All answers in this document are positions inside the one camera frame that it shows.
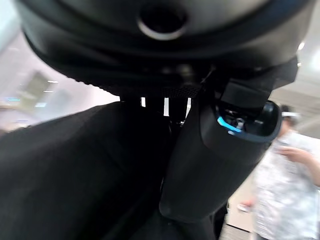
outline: floor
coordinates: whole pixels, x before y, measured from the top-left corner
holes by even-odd
[[[219,240],[250,240],[250,237],[251,234],[246,231],[224,225]]]

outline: black fabric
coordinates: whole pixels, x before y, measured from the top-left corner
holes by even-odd
[[[158,205],[169,124],[116,102],[0,139],[1,240],[213,240]]]

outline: white shirt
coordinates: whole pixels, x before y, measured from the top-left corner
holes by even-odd
[[[269,240],[317,239],[318,188],[307,167],[277,154],[280,146],[316,152],[312,138],[290,131],[255,170],[255,231]]]

